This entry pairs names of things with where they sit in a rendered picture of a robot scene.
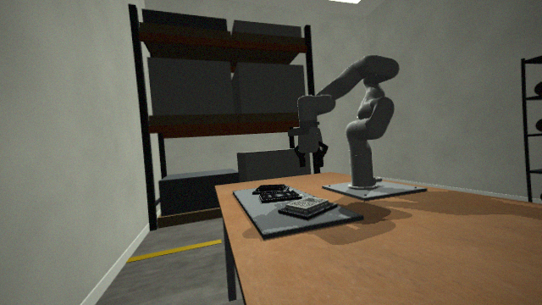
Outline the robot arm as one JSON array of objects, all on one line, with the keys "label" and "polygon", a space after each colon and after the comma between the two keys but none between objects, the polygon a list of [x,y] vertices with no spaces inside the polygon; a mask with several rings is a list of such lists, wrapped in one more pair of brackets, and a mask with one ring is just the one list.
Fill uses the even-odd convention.
[{"label": "robot arm", "polygon": [[357,60],[315,96],[299,97],[300,128],[288,130],[288,136],[309,134],[309,128],[319,125],[317,115],[332,111],[335,100],[362,80],[366,95],[357,111],[360,120],[346,127],[351,165],[351,184],[348,187],[354,190],[377,189],[376,183],[382,179],[373,177],[372,150],[367,140],[379,139],[390,123],[394,103],[384,97],[379,83],[394,78],[398,72],[399,64],[392,58],[368,55]]}]

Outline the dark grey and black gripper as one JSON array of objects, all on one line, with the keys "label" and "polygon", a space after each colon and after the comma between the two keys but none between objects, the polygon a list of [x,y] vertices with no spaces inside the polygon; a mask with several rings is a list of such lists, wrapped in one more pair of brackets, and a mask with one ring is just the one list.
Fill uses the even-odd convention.
[{"label": "dark grey and black gripper", "polygon": [[318,155],[318,167],[321,168],[324,166],[324,155],[328,148],[327,145],[323,144],[320,129],[318,127],[311,127],[309,128],[309,134],[298,136],[298,145],[294,150],[300,160],[300,167],[306,166],[304,158],[306,153],[316,153]]}]

